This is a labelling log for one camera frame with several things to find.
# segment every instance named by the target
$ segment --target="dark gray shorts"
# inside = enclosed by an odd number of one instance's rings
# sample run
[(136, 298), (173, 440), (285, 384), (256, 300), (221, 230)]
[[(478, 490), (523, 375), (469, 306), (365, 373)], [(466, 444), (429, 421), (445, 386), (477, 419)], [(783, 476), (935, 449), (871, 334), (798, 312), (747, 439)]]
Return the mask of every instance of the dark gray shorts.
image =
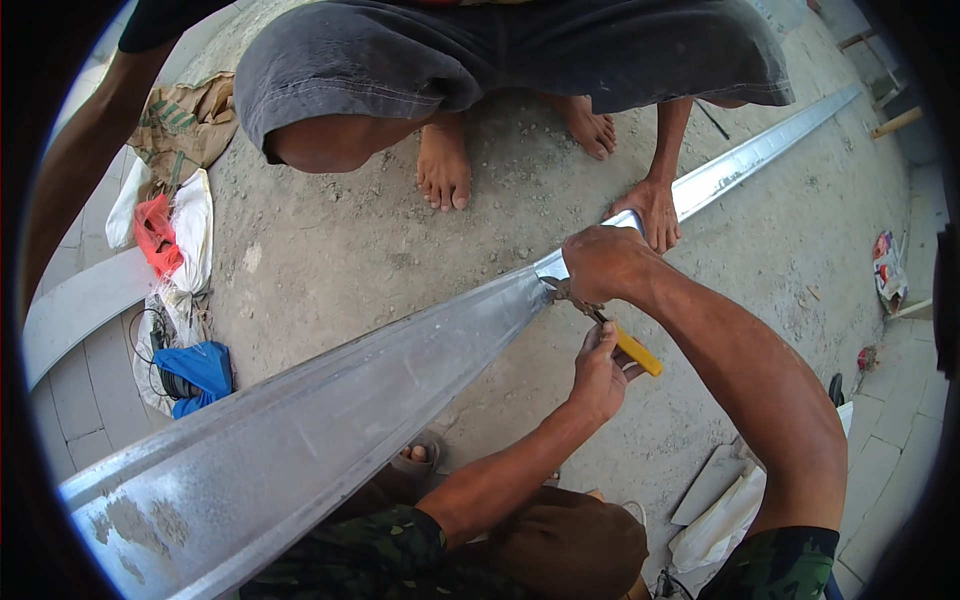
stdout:
[(237, 66), (234, 100), (262, 151), (267, 133), (302, 119), (420, 118), (499, 87), (588, 94), (598, 114), (690, 95), (794, 100), (777, 39), (746, 0), (327, 0), (260, 32)]

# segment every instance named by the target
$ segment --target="dusty ground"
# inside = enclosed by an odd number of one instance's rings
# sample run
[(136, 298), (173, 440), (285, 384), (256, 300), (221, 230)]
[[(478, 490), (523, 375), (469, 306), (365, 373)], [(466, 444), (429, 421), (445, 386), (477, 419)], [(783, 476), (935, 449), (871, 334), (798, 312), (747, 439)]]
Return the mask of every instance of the dusty ground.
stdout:
[[(227, 25), (191, 63), (185, 81), (234, 68), (256, 32), (300, 2), (260, 4), (262, 11), (244, 11)], [(710, 107), (730, 141), (695, 107), (678, 175), (858, 83), (834, 44), (811, 12), (784, 44), (798, 102)], [(656, 141), (654, 108), (614, 119), (619, 146), (601, 163), (532, 95), (508, 91), (485, 99), (468, 114), (473, 197), (466, 211), (449, 214), (431, 209), (415, 189), (415, 138), (354, 173), (316, 176), (267, 165), (239, 132), (210, 170), (212, 310), (216, 338), (230, 347), (239, 383), (249, 386), (531, 263), (597, 222), (645, 175)], [(684, 239), (666, 255), (757, 314), (825, 382), (836, 371), (852, 382), (857, 352), (879, 337), (870, 249), (882, 229), (903, 231), (909, 216), (906, 166), (892, 136), (870, 138), (876, 122), (870, 101), (859, 96), (684, 223)], [(823, 299), (807, 285), (819, 287)], [(656, 323), (622, 303), (610, 313), (662, 360), (664, 373), (633, 385), (616, 418), (564, 466), (561, 485), (600, 488), (610, 501), (646, 505), (652, 555), (643, 572), (653, 582), (679, 529), (669, 525), (670, 515), (710, 452), (736, 434)], [(447, 465), (511, 443), (565, 399), (573, 357), (590, 325), (569, 305), (541, 314), (435, 423), (450, 445)], [(703, 571), (688, 581), (703, 581), (711, 570)]]

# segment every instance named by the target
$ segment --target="metal channel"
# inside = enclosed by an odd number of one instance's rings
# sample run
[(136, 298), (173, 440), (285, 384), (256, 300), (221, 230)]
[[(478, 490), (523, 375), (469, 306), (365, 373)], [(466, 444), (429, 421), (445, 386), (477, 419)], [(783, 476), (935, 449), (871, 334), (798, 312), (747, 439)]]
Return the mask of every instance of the metal channel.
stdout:
[[(681, 221), (849, 102), (820, 101), (673, 185)], [(641, 228), (627, 210), (605, 225)], [(567, 276), (559, 249), (178, 420), (60, 486), (121, 593), (212, 598), (357, 490), (486, 368)]]
[[(682, 223), (693, 213), (762, 169), (833, 116), (837, 110), (846, 106), (859, 93), (859, 85), (849, 85), (674, 181), (673, 205), (677, 209), (677, 220)], [(643, 232), (643, 226), (632, 210), (624, 210), (604, 221), (603, 225), (632, 227)], [(569, 276), (559, 249), (534, 263), (534, 268), (540, 276), (553, 276), (557, 279)]]

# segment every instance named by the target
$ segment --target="sleeve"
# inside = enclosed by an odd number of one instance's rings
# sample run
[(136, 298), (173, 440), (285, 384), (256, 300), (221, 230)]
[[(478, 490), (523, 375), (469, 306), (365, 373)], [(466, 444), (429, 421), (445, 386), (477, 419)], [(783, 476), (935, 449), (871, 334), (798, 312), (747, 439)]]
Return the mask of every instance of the sleeve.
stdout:
[(231, 0), (138, 0), (120, 35), (120, 52), (153, 50), (230, 4)]
[(699, 600), (819, 598), (833, 568), (840, 534), (821, 527), (783, 527), (734, 548)]
[(315, 528), (240, 588), (244, 600), (300, 597), (381, 598), (408, 587), (444, 559), (446, 536), (409, 506)]

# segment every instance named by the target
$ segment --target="person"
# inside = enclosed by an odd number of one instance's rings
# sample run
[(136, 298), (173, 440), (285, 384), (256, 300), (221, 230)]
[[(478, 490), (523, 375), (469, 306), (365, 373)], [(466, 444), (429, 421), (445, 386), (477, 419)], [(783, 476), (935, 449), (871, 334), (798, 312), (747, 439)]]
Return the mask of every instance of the person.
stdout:
[[(601, 160), (616, 145), (609, 113), (656, 103), (650, 169), (607, 216), (636, 210), (651, 247), (665, 252), (681, 236), (670, 184), (693, 97), (725, 108), (793, 102), (777, 40), (744, 0), (495, 1), (328, 0), (289, 11), (237, 67), (244, 130), (270, 162), (328, 173), (422, 129), (418, 184), (449, 210), (470, 195), (463, 111), (491, 90), (536, 90)], [(103, 81), (40, 165), (25, 306), (180, 35), (227, 4), (137, 2)]]
[[(847, 449), (816, 375), (767, 325), (673, 269), (634, 229), (587, 228), (563, 253), (577, 298), (625, 300), (666, 329), (767, 471), (746, 537), (698, 597), (819, 598), (839, 540)], [(615, 504), (542, 485), (614, 418), (640, 374), (617, 350), (612, 324), (588, 333), (575, 370), (569, 398), (534, 431), (419, 499), (388, 466), (240, 596), (649, 598), (638, 578), (643, 525)]]

